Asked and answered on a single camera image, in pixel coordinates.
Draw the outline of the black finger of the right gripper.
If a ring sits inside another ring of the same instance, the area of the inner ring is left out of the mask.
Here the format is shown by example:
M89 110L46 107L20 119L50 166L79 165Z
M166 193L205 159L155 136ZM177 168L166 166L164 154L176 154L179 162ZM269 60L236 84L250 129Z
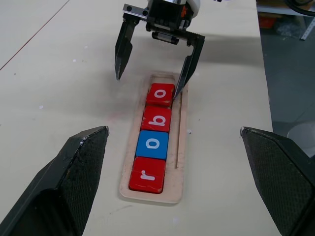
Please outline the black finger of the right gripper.
M126 68L132 51L131 38L133 36L135 22L132 19L123 21L116 46L115 46L115 74L116 80L120 80Z
M182 90L188 83L189 79L194 74L202 52L204 42L205 37L202 35L196 35L195 37L187 39L187 46L188 47L192 46L193 50L192 53L185 58L184 65L174 92L173 96L174 99L182 92Z

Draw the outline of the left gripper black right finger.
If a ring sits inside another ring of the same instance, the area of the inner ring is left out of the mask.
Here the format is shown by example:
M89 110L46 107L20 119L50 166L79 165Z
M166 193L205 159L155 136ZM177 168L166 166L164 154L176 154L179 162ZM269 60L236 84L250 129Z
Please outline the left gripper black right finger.
M291 139L256 128L240 131L256 188L283 236L315 234L315 159Z

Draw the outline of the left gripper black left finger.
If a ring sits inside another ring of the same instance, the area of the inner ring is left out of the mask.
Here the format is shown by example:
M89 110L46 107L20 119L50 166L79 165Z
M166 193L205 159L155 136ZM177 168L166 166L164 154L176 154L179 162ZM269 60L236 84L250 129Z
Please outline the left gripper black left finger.
M101 176L109 128L71 136L0 224L2 236L81 236Z

